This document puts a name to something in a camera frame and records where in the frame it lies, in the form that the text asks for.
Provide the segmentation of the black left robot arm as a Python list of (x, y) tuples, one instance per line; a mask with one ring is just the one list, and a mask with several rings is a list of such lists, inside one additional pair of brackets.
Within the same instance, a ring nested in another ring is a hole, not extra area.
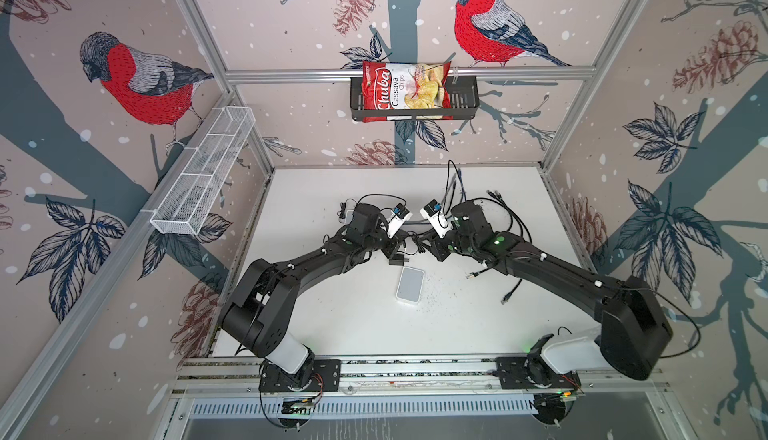
[(268, 360), (295, 382), (306, 384), (314, 353), (288, 331), (296, 301), (320, 282), (367, 262), (375, 252), (397, 251), (396, 234), (411, 216), (403, 203), (387, 215), (360, 202), (349, 222), (318, 249), (278, 263), (252, 262), (221, 308), (217, 327), (245, 350)]

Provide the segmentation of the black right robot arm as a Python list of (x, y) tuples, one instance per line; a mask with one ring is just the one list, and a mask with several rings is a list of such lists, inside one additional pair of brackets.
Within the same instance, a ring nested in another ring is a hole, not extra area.
[(485, 268), (530, 282), (590, 315), (597, 327), (572, 334), (542, 336), (528, 353), (533, 382), (547, 384), (547, 371), (610, 367), (646, 380), (673, 335), (652, 289), (631, 276), (625, 281), (565, 262), (509, 231), (496, 232), (482, 208), (466, 201), (444, 212), (431, 201), (420, 211), (435, 233), (430, 250), (439, 261), (457, 254)]

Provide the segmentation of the white mesh wall shelf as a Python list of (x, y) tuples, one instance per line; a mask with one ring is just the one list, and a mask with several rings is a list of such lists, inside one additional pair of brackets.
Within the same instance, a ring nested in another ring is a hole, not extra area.
[(150, 224), (158, 233), (200, 234), (254, 123), (254, 114), (247, 107), (214, 111), (210, 127), (153, 212)]

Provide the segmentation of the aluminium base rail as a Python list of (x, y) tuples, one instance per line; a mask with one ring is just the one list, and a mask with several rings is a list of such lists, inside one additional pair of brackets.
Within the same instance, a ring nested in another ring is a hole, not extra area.
[[(572, 391), (588, 393), (665, 392), (670, 383), (657, 369), (642, 381), (612, 369), (580, 370), (552, 376), (548, 388), (531, 383), (522, 369), (524, 361), (508, 354), (499, 363), (497, 354), (340, 356), (340, 365), (313, 381), (308, 390), (333, 396), (394, 396), (427, 394), (543, 394)], [(255, 357), (195, 358), (183, 363), (169, 388), (173, 399), (254, 397), (259, 382), (269, 373)]]

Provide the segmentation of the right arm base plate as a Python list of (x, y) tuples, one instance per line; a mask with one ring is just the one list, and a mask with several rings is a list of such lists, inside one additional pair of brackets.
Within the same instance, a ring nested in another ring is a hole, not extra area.
[(527, 356), (497, 357), (493, 375), (503, 390), (557, 389), (576, 390), (581, 382), (576, 373), (559, 374), (543, 360)]

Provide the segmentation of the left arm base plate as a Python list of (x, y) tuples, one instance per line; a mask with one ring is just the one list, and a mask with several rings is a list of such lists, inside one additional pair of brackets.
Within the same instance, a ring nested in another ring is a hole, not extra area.
[(341, 377), (339, 359), (309, 357), (296, 373), (290, 374), (269, 360), (263, 361), (260, 374), (261, 393), (337, 392)]

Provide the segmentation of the red cassava chips bag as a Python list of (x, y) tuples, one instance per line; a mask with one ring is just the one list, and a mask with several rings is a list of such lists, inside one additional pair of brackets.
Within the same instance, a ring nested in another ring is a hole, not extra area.
[(366, 116), (363, 123), (404, 120), (395, 111), (450, 109), (446, 81), (451, 63), (398, 64), (364, 62), (362, 110), (379, 113)]

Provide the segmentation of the black power adapter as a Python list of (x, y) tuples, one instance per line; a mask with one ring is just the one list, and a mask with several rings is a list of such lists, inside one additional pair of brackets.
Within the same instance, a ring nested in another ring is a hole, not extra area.
[(394, 253), (388, 260), (390, 266), (402, 267), (408, 262), (407, 256), (402, 252)]

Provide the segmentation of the black adapter with cord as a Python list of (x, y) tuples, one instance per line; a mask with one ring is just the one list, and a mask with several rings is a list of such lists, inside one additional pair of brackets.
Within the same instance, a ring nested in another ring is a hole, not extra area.
[(348, 198), (340, 203), (339, 211), (337, 214), (340, 224), (347, 225), (352, 221), (356, 206), (357, 201), (352, 198)]

